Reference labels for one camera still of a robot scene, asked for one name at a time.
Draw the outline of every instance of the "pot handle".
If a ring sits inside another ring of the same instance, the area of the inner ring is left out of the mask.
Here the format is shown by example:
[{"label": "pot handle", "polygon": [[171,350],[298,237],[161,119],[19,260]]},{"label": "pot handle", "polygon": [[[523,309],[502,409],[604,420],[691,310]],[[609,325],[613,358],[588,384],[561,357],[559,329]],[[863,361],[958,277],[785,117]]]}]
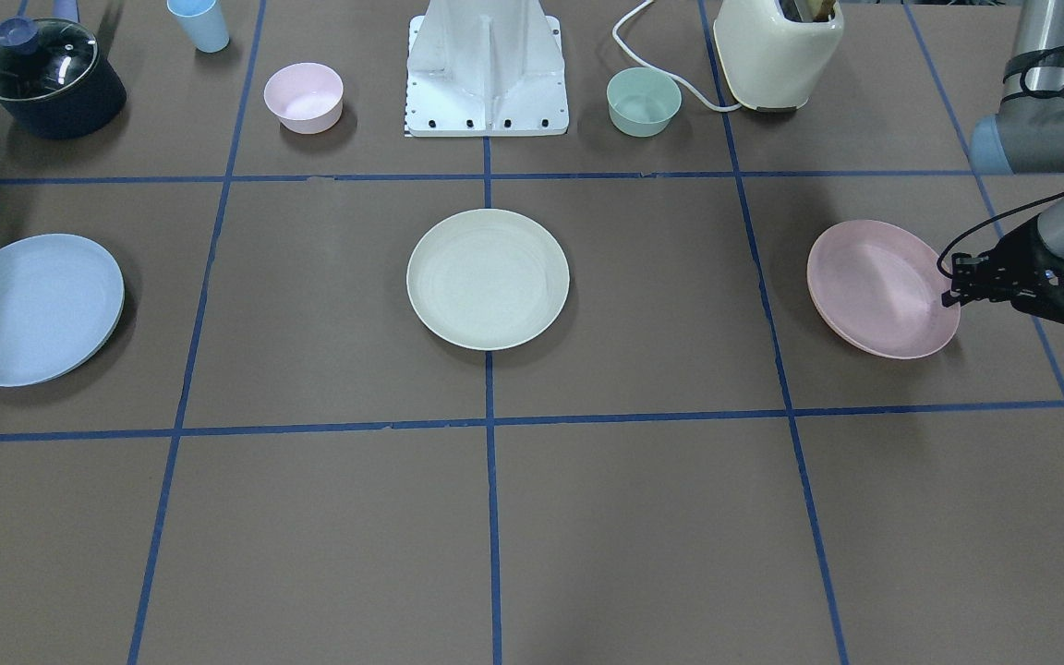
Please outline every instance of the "pot handle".
[{"label": "pot handle", "polygon": [[77,7],[77,0],[53,0],[52,16],[64,18],[64,20],[80,22],[81,9]]}]

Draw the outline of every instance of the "black cable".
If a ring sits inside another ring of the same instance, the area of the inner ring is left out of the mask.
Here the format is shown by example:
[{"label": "black cable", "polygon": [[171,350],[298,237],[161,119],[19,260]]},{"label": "black cable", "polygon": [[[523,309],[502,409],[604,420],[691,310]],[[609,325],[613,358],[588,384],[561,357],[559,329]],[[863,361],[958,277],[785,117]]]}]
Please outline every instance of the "black cable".
[{"label": "black cable", "polygon": [[[1023,89],[1024,93],[1026,93],[1030,97],[1038,97],[1038,98],[1046,98],[1046,95],[1051,93],[1051,92],[1044,92],[1044,89],[1042,89],[1042,92],[1038,92],[1038,89],[1029,88],[1029,84],[1026,83],[1026,77],[1029,74],[1031,70],[1034,70],[1034,68],[1042,67],[1043,60],[1048,59],[1048,56],[1055,53],[1064,53],[1064,46],[1055,46],[1053,47],[1053,49],[1046,49],[1044,51],[1038,51],[1037,54],[1034,54],[1029,60],[1029,63],[1027,63],[1026,67],[1024,67],[1023,70],[1020,71],[1020,88]],[[997,221],[1000,221],[1001,219],[1005,218],[1005,216],[1013,216],[1014,214],[1020,214],[1020,212],[1027,211],[1029,210],[1029,207],[1040,206],[1043,205],[1043,203],[1055,201],[1063,197],[1064,193],[1052,194],[1050,195],[1050,197],[1037,199],[1034,202],[1026,203],[1023,206],[1013,207],[1011,211],[1004,212],[1003,214],[991,216],[991,218],[984,219],[983,221],[977,223],[975,227],[968,228],[967,231],[963,231],[958,236],[955,236],[955,238],[951,240],[950,244],[947,245],[947,247],[942,250],[942,252],[938,252],[938,260],[937,262],[934,262],[934,267],[938,269],[938,272],[942,272],[943,277],[946,277],[947,279],[954,279],[954,275],[950,273],[949,270],[947,270],[945,266],[943,266],[943,262],[947,260],[947,255],[950,253],[951,249],[955,248],[955,245],[962,243],[962,240],[964,238],[967,238],[968,235],[971,235],[971,233],[976,233],[976,231],[981,230],[981,228],[986,228],[987,225],[990,223],[996,223]]]}]

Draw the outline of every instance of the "plate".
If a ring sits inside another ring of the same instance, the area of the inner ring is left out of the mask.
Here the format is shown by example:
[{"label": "plate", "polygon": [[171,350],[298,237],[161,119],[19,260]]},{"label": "plate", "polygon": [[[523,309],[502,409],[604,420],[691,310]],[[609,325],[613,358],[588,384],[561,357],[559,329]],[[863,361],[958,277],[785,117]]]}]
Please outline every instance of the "plate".
[{"label": "plate", "polygon": [[66,375],[97,353],[122,315],[122,270],[79,235],[0,249],[0,386]]},{"label": "plate", "polygon": [[481,352],[544,333],[569,294],[569,263],[552,234],[527,216],[493,207],[431,228],[413,249],[405,278],[427,328]]},{"label": "plate", "polygon": [[892,223],[836,223],[812,245],[808,289],[828,326],[854,347],[912,360],[945,347],[959,329],[959,306],[942,306],[949,281],[938,254]]}]

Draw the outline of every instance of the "cooking pot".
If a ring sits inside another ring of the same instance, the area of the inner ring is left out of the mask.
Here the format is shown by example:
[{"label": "cooking pot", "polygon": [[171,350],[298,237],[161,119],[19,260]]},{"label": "cooking pot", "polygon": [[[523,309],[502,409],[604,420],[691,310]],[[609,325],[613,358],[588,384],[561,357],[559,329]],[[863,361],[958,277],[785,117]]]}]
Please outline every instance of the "cooking pot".
[{"label": "cooking pot", "polygon": [[56,0],[54,13],[0,22],[0,104],[35,136],[76,138],[114,119],[126,87],[76,0]]}]

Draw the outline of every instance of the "white cable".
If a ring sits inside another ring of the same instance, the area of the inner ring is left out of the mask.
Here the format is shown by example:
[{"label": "white cable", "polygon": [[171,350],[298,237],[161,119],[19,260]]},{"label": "white cable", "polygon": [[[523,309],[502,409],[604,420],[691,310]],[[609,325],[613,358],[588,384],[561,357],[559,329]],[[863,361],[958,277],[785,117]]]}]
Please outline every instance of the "white cable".
[{"label": "white cable", "polygon": [[658,66],[654,66],[653,64],[647,63],[646,60],[639,59],[638,55],[634,54],[634,51],[630,50],[630,46],[627,46],[627,43],[624,41],[624,40],[621,40],[621,37],[618,37],[618,30],[620,29],[620,27],[624,26],[626,23],[626,21],[630,20],[630,18],[633,17],[634,14],[637,14],[638,12],[643,12],[643,9],[646,9],[647,5],[651,4],[651,3],[654,3],[654,0],[645,0],[645,1],[643,1],[643,4],[639,4],[639,5],[637,5],[637,7],[634,7],[625,17],[622,17],[620,20],[618,20],[618,22],[616,22],[616,24],[613,24],[613,30],[610,31],[610,34],[613,35],[613,40],[615,40],[615,43],[618,44],[618,46],[621,47],[621,50],[624,50],[626,52],[626,54],[630,55],[630,60],[634,60],[634,62],[638,63],[639,65],[643,65],[646,68],[650,68],[650,70],[655,70],[655,71],[658,71],[660,73],[666,73],[668,77],[671,77],[672,81],[676,81],[676,83],[679,83],[679,84],[683,85],[684,87],[686,87],[688,89],[689,93],[692,93],[693,95],[696,95],[697,99],[700,100],[700,102],[702,104],[704,104],[705,106],[709,106],[709,110],[717,111],[718,113],[726,114],[726,113],[730,113],[730,111],[735,111],[735,110],[742,109],[742,104],[733,104],[731,106],[718,106],[717,104],[714,104],[714,102],[706,100],[706,98],[703,95],[700,94],[700,89],[697,89],[696,87],[693,87],[693,84],[688,83],[684,79],[681,79],[681,77],[676,76],[675,73],[671,73],[671,72],[669,72],[667,70],[662,70]]}]

